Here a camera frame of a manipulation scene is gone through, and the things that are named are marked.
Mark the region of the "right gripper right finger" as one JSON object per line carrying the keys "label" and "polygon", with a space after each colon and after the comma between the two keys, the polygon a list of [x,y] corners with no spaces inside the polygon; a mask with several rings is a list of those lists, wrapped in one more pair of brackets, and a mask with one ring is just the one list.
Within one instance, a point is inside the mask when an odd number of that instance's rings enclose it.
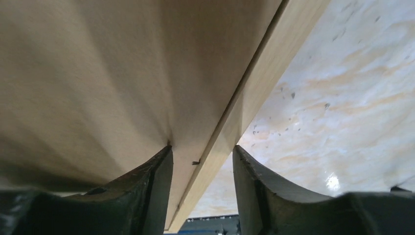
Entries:
{"label": "right gripper right finger", "polygon": [[303,188],[237,145],[233,174],[244,235],[412,235],[415,195],[348,192],[331,197]]}

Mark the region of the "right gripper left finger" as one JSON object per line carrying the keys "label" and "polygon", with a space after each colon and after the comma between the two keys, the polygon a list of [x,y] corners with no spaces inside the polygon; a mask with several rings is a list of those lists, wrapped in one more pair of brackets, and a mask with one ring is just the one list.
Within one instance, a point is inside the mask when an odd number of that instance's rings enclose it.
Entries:
{"label": "right gripper left finger", "polygon": [[3,235],[161,235],[173,174],[167,145],[144,164],[85,194],[2,190]]}

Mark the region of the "brown frame backing board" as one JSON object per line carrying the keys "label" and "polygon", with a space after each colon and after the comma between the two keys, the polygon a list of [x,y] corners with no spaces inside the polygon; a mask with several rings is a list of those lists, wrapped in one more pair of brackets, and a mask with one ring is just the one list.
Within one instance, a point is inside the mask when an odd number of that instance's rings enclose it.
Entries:
{"label": "brown frame backing board", "polygon": [[0,184],[85,191],[170,142],[170,224],[279,6],[1,1]]}

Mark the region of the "light wooden picture frame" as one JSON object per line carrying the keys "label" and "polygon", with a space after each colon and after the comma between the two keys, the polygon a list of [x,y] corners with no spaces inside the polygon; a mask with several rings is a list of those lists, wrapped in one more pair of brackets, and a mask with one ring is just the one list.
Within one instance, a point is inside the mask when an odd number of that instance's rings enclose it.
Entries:
{"label": "light wooden picture frame", "polygon": [[325,11],[327,0],[284,0],[215,127],[165,233],[186,222]]}

